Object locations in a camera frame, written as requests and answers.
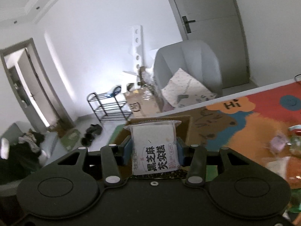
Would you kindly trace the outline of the cardboard box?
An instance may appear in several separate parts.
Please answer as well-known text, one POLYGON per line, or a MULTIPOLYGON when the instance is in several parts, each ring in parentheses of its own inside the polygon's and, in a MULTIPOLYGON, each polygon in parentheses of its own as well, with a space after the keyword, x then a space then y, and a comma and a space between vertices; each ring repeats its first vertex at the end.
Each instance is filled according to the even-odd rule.
POLYGON ((133 118, 126 122, 121 131, 112 136, 109 143, 120 145, 133 131, 136 141, 159 144, 175 141, 176 137, 180 137, 189 144, 191 128, 192 117, 189 115, 133 118))

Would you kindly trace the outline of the red blue snack packet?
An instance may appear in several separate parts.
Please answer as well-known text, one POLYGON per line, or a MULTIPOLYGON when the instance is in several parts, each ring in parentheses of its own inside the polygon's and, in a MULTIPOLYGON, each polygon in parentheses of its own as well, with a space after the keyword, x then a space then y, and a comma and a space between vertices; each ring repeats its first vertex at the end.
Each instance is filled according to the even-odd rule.
POLYGON ((301 125, 300 124, 293 125, 293 126, 289 127, 288 130, 290 132, 300 133, 300 131, 301 131, 301 125))

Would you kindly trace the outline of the pile of dark shoes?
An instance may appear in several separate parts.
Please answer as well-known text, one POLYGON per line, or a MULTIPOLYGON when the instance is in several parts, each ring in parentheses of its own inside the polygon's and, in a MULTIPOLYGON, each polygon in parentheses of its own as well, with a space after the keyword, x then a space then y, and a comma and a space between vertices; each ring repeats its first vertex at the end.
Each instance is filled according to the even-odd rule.
POLYGON ((103 132, 102 126, 99 124, 91 124, 88 129, 86 129, 86 133, 84 137, 81 139, 81 145, 89 147, 91 146, 93 140, 100 136, 103 132))

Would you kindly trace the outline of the long white snack pack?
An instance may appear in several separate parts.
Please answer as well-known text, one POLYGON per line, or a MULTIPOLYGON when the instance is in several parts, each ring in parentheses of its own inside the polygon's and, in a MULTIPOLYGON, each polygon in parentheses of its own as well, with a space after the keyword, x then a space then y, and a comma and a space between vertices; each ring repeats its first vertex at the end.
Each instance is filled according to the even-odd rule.
POLYGON ((291 157, 276 157, 276 158, 266 158, 264 161, 265 167, 276 173, 278 176, 281 176, 286 181, 291 181, 292 178, 289 173, 289 162, 291 157))

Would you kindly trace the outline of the black shoe rack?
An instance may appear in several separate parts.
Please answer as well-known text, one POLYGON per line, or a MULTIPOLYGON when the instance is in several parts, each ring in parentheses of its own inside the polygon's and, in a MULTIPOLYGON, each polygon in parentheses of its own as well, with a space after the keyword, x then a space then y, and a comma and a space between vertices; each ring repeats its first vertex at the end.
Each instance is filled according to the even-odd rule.
POLYGON ((126 121, 132 115, 127 108, 125 99, 118 100, 121 96, 121 85, 115 86, 106 93, 90 93, 86 100, 99 122, 126 121))

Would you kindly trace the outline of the black sesame cake packet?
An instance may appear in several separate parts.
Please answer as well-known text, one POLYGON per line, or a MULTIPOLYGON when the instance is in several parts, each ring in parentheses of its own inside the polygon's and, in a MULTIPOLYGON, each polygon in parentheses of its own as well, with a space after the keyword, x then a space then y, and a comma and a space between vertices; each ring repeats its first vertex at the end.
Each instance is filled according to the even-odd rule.
POLYGON ((132 137, 132 173, 135 176, 172 172, 180 169, 175 141, 156 144, 136 141, 132 137))

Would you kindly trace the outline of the green white bread packet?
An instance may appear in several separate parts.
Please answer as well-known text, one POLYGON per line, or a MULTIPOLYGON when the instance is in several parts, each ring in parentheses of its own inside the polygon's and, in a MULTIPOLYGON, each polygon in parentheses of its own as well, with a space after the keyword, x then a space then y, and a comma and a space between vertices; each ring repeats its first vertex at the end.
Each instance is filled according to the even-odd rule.
POLYGON ((293 134, 290 137, 290 148, 289 151, 292 155, 300 157, 301 156, 301 146, 300 146, 300 136, 293 134))

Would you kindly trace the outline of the grey open doorway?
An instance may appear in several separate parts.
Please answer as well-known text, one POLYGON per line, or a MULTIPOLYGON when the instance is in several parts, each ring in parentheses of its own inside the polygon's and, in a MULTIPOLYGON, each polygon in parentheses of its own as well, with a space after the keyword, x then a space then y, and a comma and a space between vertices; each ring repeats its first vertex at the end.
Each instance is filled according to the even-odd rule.
POLYGON ((32 38, 1 49, 1 61, 14 96, 35 131, 57 131, 64 135, 74 127, 32 38))

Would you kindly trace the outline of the pile of clothes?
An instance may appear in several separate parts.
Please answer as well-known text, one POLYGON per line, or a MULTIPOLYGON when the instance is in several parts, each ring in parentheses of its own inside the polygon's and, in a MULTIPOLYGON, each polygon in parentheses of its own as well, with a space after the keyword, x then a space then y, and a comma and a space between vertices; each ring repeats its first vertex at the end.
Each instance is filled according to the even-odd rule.
POLYGON ((1 139, 1 185, 22 180, 45 165, 49 157, 40 147, 43 141, 45 136, 32 130, 18 137, 14 145, 1 139))

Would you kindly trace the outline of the brown paper SF bag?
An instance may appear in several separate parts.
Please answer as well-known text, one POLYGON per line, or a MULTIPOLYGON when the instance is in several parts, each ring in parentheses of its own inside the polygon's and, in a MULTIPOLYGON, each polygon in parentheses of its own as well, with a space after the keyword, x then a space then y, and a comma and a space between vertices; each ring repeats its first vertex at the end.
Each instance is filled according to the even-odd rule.
POLYGON ((149 117, 162 112, 162 98, 152 86, 136 88, 134 83, 129 83, 123 95, 135 118, 149 117))

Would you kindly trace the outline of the grey door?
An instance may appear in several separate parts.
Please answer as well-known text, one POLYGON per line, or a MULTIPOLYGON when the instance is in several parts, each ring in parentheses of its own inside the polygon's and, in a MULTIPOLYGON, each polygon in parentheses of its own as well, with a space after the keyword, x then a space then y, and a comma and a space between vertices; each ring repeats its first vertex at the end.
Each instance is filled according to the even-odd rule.
POLYGON ((169 0, 183 40, 202 40, 219 60, 225 88, 250 83, 249 52, 236 0, 169 0), (196 20, 187 34, 182 20, 196 20))

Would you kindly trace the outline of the dotted white cushion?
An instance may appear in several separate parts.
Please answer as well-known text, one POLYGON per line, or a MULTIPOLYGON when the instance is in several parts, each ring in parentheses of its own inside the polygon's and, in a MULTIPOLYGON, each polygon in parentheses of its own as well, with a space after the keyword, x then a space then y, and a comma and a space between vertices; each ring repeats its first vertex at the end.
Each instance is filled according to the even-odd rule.
POLYGON ((216 93, 211 92, 181 68, 162 89, 162 95, 174 108, 202 103, 217 97, 216 93))

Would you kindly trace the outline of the green floor mat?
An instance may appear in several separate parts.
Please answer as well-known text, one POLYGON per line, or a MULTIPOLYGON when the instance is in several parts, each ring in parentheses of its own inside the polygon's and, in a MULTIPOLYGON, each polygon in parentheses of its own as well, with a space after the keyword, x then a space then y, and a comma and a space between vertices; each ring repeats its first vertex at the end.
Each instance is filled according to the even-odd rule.
POLYGON ((69 130, 60 140, 63 147, 70 152, 80 139, 80 131, 77 129, 69 130))

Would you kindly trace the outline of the white perforated board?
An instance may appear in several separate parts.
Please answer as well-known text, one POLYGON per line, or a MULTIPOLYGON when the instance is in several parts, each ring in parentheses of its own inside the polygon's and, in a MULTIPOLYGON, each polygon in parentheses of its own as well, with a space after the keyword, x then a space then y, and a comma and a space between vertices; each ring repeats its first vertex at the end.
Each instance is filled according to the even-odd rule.
POLYGON ((143 26, 140 24, 130 26, 129 36, 127 50, 123 57, 122 71, 135 76, 138 74, 140 67, 150 68, 144 45, 143 26))

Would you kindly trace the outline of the purple mochi packet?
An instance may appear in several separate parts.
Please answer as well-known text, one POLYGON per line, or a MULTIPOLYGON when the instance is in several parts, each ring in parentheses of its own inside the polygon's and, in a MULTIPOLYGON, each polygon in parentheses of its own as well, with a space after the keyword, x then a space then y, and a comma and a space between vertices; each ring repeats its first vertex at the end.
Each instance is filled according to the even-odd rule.
POLYGON ((277 132, 276 135, 269 142, 269 150, 274 153, 280 153, 287 145, 290 144, 289 139, 282 132, 277 132))

